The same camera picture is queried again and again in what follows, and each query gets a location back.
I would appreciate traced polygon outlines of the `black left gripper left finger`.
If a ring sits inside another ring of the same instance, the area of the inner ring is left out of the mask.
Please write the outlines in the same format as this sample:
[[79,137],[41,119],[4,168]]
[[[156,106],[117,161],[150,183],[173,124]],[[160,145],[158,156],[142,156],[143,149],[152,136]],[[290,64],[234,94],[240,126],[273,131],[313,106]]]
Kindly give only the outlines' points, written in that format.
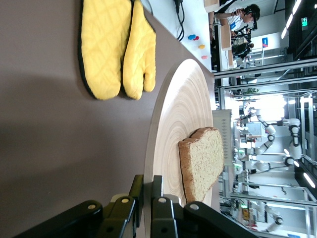
[[107,206],[82,202],[20,234],[17,238],[134,238],[143,208],[143,175],[136,175],[128,194]]

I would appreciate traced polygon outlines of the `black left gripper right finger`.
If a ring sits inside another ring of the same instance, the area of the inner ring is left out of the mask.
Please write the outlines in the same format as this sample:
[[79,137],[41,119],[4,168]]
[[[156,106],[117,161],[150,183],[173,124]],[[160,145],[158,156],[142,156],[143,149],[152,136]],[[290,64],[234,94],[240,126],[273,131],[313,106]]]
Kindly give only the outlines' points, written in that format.
[[255,238],[256,235],[206,204],[182,207],[177,196],[164,195],[162,176],[154,176],[151,191],[152,238]]

